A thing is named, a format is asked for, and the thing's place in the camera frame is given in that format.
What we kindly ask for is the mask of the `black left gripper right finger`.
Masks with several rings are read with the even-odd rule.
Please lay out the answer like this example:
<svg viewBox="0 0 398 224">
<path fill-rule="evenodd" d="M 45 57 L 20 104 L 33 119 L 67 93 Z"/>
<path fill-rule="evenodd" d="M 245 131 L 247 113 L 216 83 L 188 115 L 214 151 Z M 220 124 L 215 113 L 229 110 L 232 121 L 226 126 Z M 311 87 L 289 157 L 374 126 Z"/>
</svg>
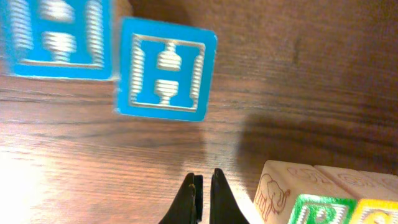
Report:
<svg viewBox="0 0 398 224">
<path fill-rule="evenodd" d="M 214 170 L 211 178 L 210 224 L 249 224 L 220 168 Z"/>
</svg>

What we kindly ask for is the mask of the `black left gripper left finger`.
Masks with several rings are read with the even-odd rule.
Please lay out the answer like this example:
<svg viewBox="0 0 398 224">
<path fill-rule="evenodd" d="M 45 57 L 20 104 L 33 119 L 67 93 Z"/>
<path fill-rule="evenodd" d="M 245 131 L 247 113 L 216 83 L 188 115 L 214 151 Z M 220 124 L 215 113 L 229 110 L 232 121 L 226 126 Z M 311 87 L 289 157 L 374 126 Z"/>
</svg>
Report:
<svg viewBox="0 0 398 224">
<path fill-rule="evenodd" d="M 198 224 L 203 215 L 203 176 L 188 173 L 159 224 Z"/>
</svg>

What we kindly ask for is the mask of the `green R block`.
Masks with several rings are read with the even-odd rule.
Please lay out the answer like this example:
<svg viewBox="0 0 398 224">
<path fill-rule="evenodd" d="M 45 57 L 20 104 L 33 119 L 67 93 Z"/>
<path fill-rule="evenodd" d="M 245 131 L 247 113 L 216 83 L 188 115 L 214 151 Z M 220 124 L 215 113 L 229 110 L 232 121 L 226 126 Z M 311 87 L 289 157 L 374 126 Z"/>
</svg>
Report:
<svg viewBox="0 0 398 224">
<path fill-rule="evenodd" d="M 349 223 L 357 200 L 313 166 L 268 160 L 254 206 L 263 223 Z"/>
</svg>

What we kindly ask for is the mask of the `yellow S block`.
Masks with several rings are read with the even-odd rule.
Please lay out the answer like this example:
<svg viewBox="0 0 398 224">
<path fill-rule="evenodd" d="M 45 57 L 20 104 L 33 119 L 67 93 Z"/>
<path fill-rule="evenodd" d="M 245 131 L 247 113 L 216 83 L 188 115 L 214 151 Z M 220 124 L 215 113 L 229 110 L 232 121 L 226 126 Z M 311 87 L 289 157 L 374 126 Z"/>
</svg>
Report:
<svg viewBox="0 0 398 224">
<path fill-rule="evenodd" d="M 362 174 L 376 181 L 378 184 L 397 194 L 397 176 L 377 172 L 361 171 Z"/>
</svg>

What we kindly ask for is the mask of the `yellow 6 block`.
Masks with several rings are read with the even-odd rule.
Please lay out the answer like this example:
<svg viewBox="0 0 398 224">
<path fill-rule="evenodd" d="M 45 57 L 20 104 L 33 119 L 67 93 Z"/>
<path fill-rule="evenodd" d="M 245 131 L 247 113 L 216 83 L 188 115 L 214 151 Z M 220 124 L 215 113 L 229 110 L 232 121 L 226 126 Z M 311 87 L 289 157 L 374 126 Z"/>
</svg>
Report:
<svg viewBox="0 0 398 224">
<path fill-rule="evenodd" d="M 351 223 L 397 224 L 397 194 L 361 171 L 330 166 L 315 168 L 358 200 Z"/>
</svg>

